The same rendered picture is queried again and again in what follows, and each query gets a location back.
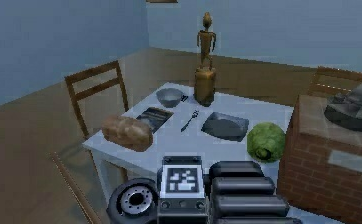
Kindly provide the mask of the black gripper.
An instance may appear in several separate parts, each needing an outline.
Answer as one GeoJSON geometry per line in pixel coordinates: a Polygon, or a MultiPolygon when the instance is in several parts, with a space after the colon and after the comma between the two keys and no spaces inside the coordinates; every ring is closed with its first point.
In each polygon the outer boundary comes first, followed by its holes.
{"type": "Polygon", "coordinates": [[[111,224],[157,224],[156,183],[135,178],[118,186],[107,208],[111,224]]]}

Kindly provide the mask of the brown wooden chair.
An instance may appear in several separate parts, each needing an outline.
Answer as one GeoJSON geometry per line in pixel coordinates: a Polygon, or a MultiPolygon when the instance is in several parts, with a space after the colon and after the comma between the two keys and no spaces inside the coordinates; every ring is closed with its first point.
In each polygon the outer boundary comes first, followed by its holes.
{"type": "Polygon", "coordinates": [[[84,217],[86,218],[88,224],[103,224],[97,213],[94,211],[93,207],[87,200],[85,194],[82,192],[80,187],[76,184],[75,180],[71,176],[69,170],[65,167],[61,159],[59,158],[56,152],[50,154],[50,158],[57,167],[59,173],[63,177],[65,183],[68,186],[68,189],[75,198],[77,205],[81,209],[84,217]]]}
{"type": "Polygon", "coordinates": [[[120,64],[119,64],[118,60],[68,75],[64,78],[64,80],[65,80],[65,83],[67,86],[68,94],[69,94],[69,97],[71,100],[71,105],[73,107],[75,117],[77,119],[77,122],[80,126],[80,129],[81,129],[85,139],[88,138],[89,131],[88,131],[87,125],[85,123],[85,120],[83,118],[83,115],[82,115],[82,112],[81,112],[81,109],[79,106],[79,102],[81,100],[83,100],[87,97],[90,97],[96,93],[102,92],[112,86],[119,85],[120,91],[122,94],[124,110],[125,111],[129,110],[127,91],[126,91],[124,79],[122,77],[122,72],[121,72],[121,68],[120,68],[120,64]],[[86,79],[100,75],[100,74],[105,73],[110,70],[114,70],[116,72],[115,78],[110,79],[108,81],[105,81],[101,84],[95,85],[93,87],[90,87],[90,88],[80,91],[80,92],[76,92],[74,90],[75,83],[84,81],[86,79]]]}
{"type": "Polygon", "coordinates": [[[308,95],[346,94],[362,83],[362,72],[319,66],[312,76],[308,95]]]}

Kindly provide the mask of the brown bread loaf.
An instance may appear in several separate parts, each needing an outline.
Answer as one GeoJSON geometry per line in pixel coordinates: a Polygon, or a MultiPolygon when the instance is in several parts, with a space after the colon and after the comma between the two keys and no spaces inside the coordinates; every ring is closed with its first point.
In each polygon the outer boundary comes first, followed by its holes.
{"type": "Polygon", "coordinates": [[[135,118],[109,116],[103,121],[101,130],[107,141],[136,152],[146,151],[153,143],[150,127],[135,118]]]}

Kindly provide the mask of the white table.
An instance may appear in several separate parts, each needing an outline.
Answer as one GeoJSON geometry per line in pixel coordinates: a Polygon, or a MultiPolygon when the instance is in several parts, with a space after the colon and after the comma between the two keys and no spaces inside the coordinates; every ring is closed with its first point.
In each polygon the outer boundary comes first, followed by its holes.
{"type": "MultiPolygon", "coordinates": [[[[219,161],[253,161],[257,163],[266,177],[276,184],[278,165],[261,164],[252,159],[247,152],[246,136],[250,129],[264,121],[270,121],[281,129],[288,126],[292,108],[274,103],[251,100],[228,94],[218,93],[209,107],[200,106],[193,98],[178,104],[174,108],[163,107],[156,95],[150,94],[128,111],[128,116],[138,117],[149,107],[170,111],[173,115],[154,133],[152,145],[144,152],[135,152],[107,141],[103,134],[97,133],[86,140],[84,145],[93,152],[99,180],[107,204],[114,190],[121,184],[135,178],[157,179],[166,156],[199,156],[203,172],[219,161]],[[181,128],[198,110],[184,132],[181,128]],[[248,131],[241,142],[223,140],[201,131],[201,128],[213,112],[219,112],[249,120],[248,131]]],[[[315,215],[290,205],[288,215],[298,218],[302,224],[342,224],[336,220],[315,215]]]]}

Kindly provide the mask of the dark flat book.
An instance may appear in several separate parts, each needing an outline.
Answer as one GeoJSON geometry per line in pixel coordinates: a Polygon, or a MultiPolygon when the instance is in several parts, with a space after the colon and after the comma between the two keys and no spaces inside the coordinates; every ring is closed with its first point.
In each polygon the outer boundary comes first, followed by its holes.
{"type": "Polygon", "coordinates": [[[147,124],[155,133],[172,115],[173,113],[170,111],[149,107],[137,117],[137,120],[147,124]]]}

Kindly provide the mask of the grey bowl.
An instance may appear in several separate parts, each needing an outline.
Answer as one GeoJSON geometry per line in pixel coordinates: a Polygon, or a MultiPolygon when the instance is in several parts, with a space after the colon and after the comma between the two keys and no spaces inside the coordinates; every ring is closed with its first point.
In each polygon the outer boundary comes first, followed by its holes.
{"type": "Polygon", "coordinates": [[[183,92],[175,88],[164,88],[156,92],[158,101],[166,108],[177,106],[182,96],[183,92]]]}

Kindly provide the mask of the grey square plate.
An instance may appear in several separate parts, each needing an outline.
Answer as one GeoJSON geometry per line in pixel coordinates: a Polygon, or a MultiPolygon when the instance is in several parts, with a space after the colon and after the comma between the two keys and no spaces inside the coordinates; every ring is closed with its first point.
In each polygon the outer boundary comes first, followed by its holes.
{"type": "Polygon", "coordinates": [[[201,131],[213,137],[241,142],[248,131],[249,120],[213,112],[204,122],[201,131]]]}

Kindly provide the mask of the green lettuce head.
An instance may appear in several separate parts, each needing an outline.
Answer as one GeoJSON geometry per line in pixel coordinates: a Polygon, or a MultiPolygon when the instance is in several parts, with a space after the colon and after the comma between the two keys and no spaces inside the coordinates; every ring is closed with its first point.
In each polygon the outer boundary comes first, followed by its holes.
{"type": "Polygon", "coordinates": [[[282,158],[285,132],[272,122],[255,125],[247,135],[247,152],[262,163],[273,163],[282,158]]]}

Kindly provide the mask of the golden figure statue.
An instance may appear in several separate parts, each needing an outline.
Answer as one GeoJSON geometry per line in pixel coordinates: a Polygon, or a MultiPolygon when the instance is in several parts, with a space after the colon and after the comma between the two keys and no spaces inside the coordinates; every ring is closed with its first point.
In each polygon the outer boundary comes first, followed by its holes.
{"type": "Polygon", "coordinates": [[[214,101],[216,70],[213,67],[211,52],[215,49],[216,34],[209,30],[212,18],[209,12],[203,16],[203,30],[197,34],[197,46],[200,48],[200,65],[195,71],[194,98],[204,107],[214,101]]]}

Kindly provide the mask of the dark grey sculpture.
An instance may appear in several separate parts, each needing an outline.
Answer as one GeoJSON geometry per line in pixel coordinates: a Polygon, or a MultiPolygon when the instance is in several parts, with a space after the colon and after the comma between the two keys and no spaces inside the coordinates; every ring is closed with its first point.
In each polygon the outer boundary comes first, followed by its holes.
{"type": "Polygon", "coordinates": [[[329,97],[324,116],[340,127],[362,132],[362,83],[346,94],[329,97]]]}

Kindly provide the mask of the red brick pedestal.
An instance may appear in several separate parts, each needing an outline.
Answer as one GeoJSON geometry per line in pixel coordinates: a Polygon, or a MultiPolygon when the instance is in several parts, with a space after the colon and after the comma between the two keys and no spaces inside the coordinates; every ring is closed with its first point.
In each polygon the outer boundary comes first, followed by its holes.
{"type": "Polygon", "coordinates": [[[324,117],[326,100],[301,95],[286,133],[277,193],[290,205],[362,224],[362,132],[324,117]]]}

